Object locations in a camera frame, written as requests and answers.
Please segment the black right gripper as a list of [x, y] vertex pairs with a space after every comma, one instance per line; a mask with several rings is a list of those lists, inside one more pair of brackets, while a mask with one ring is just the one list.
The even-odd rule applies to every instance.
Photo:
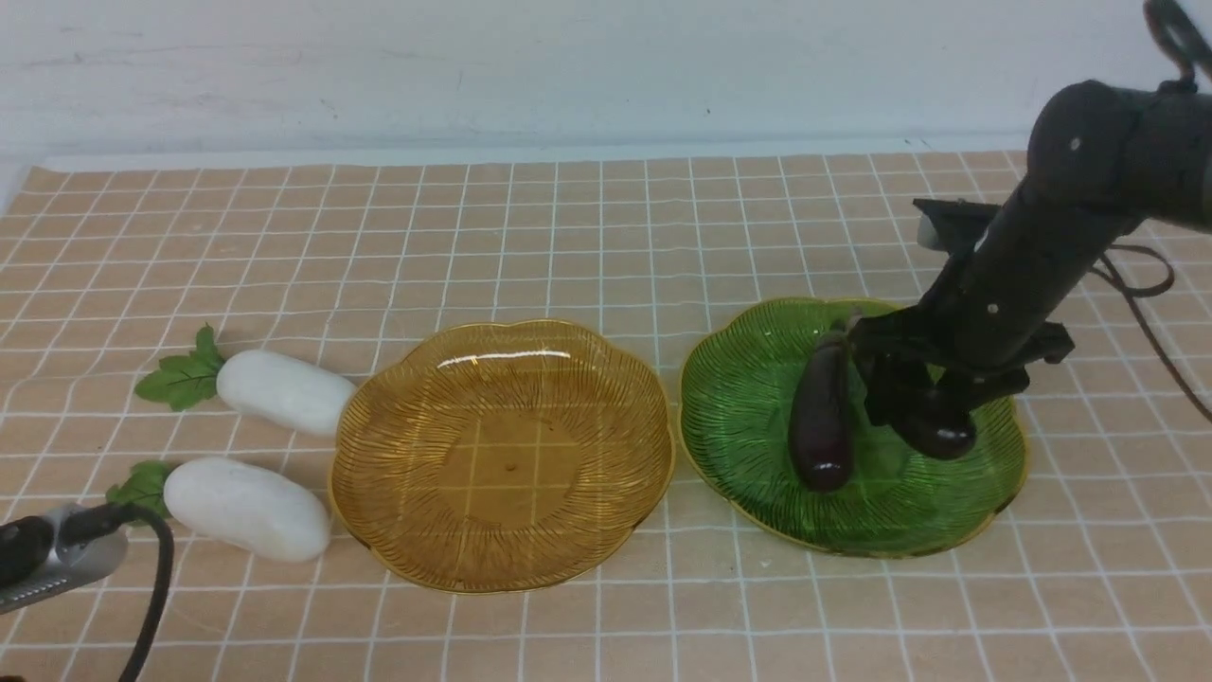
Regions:
[[867, 419], [873, 426], [922, 422], [930, 386], [964, 413], [1025, 392], [1030, 363], [1059, 363], [1073, 353], [1071, 336], [1051, 320], [1073, 290], [954, 285], [892, 314], [853, 314], [846, 336], [865, 384]]

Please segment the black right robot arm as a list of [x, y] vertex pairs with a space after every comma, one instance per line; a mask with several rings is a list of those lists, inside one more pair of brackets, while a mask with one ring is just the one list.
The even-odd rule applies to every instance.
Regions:
[[920, 233], [948, 258], [915, 305], [851, 332], [870, 422], [1025, 391], [1030, 363], [1074, 349], [1052, 313], [1117, 239], [1145, 220], [1210, 233], [1210, 150], [1208, 94], [1084, 81], [1044, 105], [1004, 204], [917, 197]]

